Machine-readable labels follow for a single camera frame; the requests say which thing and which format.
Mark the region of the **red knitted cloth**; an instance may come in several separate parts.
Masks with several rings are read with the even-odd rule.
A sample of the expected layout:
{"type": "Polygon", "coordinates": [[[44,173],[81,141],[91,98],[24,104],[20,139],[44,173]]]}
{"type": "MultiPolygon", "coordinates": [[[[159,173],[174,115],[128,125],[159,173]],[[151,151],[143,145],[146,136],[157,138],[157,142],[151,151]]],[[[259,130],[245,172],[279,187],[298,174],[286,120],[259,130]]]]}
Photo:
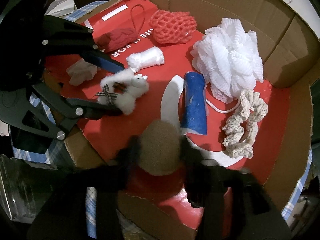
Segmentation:
{"type": "Polygon", "coordinates": [[[138,39],[137,31],[133,28],[117,28],[95,39],[99,49],[104,49],[104,52],[109,53],[126,45],[135,42],[138,39]]]}

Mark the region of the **white fluffy bear scrunchie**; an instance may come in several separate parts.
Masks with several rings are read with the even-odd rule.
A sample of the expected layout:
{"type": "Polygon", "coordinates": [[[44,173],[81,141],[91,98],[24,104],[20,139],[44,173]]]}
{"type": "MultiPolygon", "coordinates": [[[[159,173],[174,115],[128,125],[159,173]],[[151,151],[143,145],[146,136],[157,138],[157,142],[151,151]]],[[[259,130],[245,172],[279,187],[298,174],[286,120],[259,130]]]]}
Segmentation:
{"type": "Polygon", "coordinates": [[[102,105],[115,106],[125,115],[131,114],[136,100],[149,91],[148,76],[135,74],[125,69],[106,76],[100,81],[99,91],[95,96],[102,105]]]}

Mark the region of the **cream knitted scrunchie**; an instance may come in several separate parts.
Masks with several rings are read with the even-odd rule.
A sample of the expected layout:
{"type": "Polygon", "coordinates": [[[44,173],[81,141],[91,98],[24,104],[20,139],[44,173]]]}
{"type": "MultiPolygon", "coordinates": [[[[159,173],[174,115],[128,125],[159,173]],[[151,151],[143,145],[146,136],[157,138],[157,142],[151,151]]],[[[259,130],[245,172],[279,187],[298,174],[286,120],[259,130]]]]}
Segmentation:
{"type": "Polygon", "coordinates": [[[259,130],[258,123],[267,115],[268,104],[259,92],[250,89],[242,90],[239,100],[239,106],[222,128],[226,135],[222,144],[230,158],[251,159],[259,130]]]}

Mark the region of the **blue cloth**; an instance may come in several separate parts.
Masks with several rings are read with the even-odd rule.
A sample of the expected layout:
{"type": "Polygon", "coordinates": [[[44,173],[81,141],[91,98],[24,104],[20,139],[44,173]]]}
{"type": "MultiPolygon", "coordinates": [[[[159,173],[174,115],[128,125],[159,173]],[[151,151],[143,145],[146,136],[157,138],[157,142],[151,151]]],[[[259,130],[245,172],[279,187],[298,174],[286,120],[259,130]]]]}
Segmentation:
{"type": "Polygon", "coordinates": [[[206,83],[200,73],[187,72],[184,76],[183,134],[207,135],[206,83]]]}

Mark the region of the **tan round puff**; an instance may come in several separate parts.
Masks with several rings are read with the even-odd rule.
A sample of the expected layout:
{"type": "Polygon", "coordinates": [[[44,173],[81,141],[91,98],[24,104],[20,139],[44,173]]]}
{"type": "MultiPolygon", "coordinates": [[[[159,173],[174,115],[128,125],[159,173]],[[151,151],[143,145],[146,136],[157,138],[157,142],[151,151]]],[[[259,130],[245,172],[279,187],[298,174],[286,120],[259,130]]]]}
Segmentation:
{"type": "Polygon", "coordinates": [[[170,123],[155,120],[139,137],[138,165],[153,176],[166,176],[180,165],[180,135],[170,123]]]}

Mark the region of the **blue plaid tablecloth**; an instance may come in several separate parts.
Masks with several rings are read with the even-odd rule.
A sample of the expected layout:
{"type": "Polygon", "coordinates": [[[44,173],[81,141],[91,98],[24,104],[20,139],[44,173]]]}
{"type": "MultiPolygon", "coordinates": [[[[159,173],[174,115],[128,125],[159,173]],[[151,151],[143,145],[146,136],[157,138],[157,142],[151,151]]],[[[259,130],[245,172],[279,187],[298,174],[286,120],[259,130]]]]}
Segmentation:
{"type": "MultiPolygon", "coordinates": [[[[73,13],[65,16],[66,20],[71,22],[75,22],[76,20],[80,19],[80,17],[88,15],[93,9],[105,5],[106,1],[95,1],[89,3],[80,9],[74,11],[73,13]]],[[[32,105],[36,107],[40,107],[41,110],[44,110],[46,115],[48,116],[49,120],[53,120],[53,116],[49,110],[49,108],[42,103],[36,96],[31,96],[30,102],[32,105]]],[[[18,148],[13,147],[14,157],[17,159],[23,159],[28,161],[33,161],[37,163],[44,163],[44,164],[66,164],[68,159],[71,159],[69,154],[67,153],[67,149],[63,142],[54,141],[53,144],[49,147],[49,150],[45,154],[33,153],[25,150],[20,150],[18,148]]],[[[304,160],[303,164],[306,165],[304,169],[303,175],[297,180],[295,189],[291,194],[289,201],[287,202],[286,206],[282,209],[281,215],[284,220],[289,223],[290,218],[293,217],[295,211],[295,205],[297,204],[301,192],[303,190],[304,184],[306,182],[308,172],[310,170],[310,166],[312,163],[312,151],[309,151],[308,157],[304,160]]],[[[86,196],[86,219],[87,219],[87,232],[89,237],[95,238],[96,237],[96,224],[95,224],[95,211],[96,211],[96,189],[93,187],[89,187],[87,189],[87,196],[86,196]]]]}

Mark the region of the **red foam net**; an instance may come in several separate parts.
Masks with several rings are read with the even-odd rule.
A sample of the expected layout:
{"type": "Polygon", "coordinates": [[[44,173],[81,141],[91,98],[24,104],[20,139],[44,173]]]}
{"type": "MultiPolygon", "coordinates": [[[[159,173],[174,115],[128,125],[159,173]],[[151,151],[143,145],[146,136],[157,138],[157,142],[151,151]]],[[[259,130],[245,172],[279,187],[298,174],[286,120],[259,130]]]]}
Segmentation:
{"type": "Polygon", "coordinates": [[[157,10],[150,18],[152,36],[159,44],[187,43],[197,29],[197,22],[190,12],[157,10]]]}

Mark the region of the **white mesh bath pouf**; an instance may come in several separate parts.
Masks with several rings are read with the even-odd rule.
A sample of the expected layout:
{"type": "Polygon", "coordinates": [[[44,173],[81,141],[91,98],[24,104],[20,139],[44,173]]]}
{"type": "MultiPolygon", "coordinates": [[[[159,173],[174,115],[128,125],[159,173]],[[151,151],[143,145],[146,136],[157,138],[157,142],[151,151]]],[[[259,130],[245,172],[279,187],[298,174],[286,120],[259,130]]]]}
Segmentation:
{"type": "Polygon", "coordinates": [[[264,81],[263,61],[255,31],[246,32],[239,19],[223,18],[204,31],[190,52],[192,66],[200,72],[212,95],[231,103],[244,89],[264,81]]]}

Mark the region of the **brown cardboard box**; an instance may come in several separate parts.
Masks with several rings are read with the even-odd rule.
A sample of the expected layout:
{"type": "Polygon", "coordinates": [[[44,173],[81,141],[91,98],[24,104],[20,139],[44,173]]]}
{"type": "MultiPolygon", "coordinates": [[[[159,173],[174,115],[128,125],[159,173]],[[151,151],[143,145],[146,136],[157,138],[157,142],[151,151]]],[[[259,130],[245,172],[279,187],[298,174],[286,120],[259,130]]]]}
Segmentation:
{"type": "Polygon", "coordinates": [[[65,140],[76,165],[92,168],[113,158],[133,135],[160,140],[180,131],[184,76],[199,72],[206,96],[220,107],[253,89],[268,105],[258,123],[251,157],[231,158],[222,130],[228,118],[205,107],[207,134],[188,133],[192,146],[220,165],[247,167],[278,211],[296,193],[308,167],[313,109],[310,86],[319,78],[319,40],[281,0],[114,0],[78,19],[99,37],[132,20],[143,25],[139,39],[111,54],[121,63],[159,47],[165,63],[149,67],[149,91],[129,115],[81,120],[65,140]]]}

